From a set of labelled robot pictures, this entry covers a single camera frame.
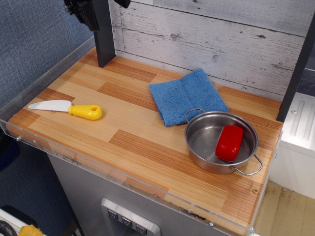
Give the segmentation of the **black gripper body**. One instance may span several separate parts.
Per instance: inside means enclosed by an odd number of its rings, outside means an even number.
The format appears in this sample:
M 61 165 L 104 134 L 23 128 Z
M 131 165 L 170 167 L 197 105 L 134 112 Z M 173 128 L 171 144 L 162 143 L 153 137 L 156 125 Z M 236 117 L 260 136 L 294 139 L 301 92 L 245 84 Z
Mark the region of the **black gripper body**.
M 75 15 L 80 23 L 90 31 L 98 31 L 99 26 L 91 0 L 64 0 L 64 9 L 69 15 Z

